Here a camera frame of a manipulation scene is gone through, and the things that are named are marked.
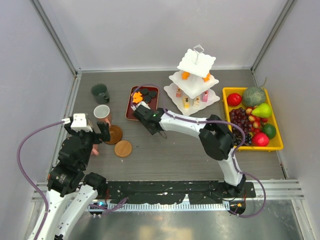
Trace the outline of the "metal serving tongs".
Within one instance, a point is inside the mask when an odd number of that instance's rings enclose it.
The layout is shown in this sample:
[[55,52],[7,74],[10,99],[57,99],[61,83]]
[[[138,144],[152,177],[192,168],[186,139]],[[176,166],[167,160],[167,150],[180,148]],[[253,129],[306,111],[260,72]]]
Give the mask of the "metal serving tongs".
[[163,138],[165,138],[165,139],[168,138],[167,135],[166,135],[166,133],[165,133],[164,131],[160,131],[159,133],[160,133],[160,135],[161,135]]

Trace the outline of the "black round cookies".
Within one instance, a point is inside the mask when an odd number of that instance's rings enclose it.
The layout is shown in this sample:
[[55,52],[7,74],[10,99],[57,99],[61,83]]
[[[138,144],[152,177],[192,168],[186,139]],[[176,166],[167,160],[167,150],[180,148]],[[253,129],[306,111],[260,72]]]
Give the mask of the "black round cookies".
[[157,92],[155,90],[149,90],[147,88],[142,88],[139,91],[142,94],[142,99],[145,103],[150,103],[152,99],[155,99]]

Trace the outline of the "cream cake slice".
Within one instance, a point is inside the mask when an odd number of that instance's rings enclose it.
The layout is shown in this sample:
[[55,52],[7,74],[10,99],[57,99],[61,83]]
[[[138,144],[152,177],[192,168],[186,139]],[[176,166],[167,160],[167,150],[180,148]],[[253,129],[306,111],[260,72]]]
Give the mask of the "cream cake slice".
[[199,104],[200,104],[200,96],[198,95],[193,101],[193,106],[197,108]]

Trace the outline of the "pink mug near arm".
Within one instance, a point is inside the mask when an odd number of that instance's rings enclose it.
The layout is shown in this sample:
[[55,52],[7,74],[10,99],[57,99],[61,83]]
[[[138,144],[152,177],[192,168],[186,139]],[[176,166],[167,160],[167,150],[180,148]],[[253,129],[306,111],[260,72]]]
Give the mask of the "pink mug near arm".
[[93,144],[92,150],[91,150],[91,155],[98,156],[99,151],[98,151],[98,144]]

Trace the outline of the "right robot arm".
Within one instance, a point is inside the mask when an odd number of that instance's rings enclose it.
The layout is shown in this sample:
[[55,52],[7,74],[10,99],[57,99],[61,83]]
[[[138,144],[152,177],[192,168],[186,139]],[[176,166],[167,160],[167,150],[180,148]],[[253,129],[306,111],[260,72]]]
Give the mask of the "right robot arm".
[[174,131],[200,140],[205,153],[218,161],[227,193],[238,197],[244,192],[245,174],[235,157],[234,136],[228,122],[217,115],[197,118],[174,113],[165,108],[151,109],[145,102],[131,106],[133,116],[152,134]]

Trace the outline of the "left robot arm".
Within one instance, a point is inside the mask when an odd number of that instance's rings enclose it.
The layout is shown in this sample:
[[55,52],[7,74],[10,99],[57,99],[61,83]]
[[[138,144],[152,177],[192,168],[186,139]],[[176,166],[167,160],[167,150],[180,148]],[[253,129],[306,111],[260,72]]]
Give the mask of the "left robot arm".
[[64,124],[68,132],[58,153],[58,164],[48,177],[46,200],[29,235],[30,240],[67,240],[76,223],[96,198],[107,193],[105,177],[85,174],[94,145],[110,140],[110,124],[97,122],[96,133],[90,121],[70,117]]

